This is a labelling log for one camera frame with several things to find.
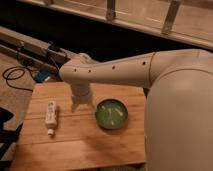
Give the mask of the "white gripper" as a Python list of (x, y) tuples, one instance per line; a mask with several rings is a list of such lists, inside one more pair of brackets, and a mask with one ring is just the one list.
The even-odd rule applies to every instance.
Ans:
[(89, 107), (95, 109), (93, 103), (93, 92), (89, 83), (71, 84), (72, 100), (71, 112), (75, 113), (78, 104), (88, 104)]

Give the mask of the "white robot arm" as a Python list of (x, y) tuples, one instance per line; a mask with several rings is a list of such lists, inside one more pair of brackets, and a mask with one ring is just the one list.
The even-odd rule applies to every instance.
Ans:
[(183, 49), (96, 62), (79, 53), (62, 65), (76, 106), (92, 101), (90, 85), (147, 88), (147, 171), (213, 171), (213, 52)]

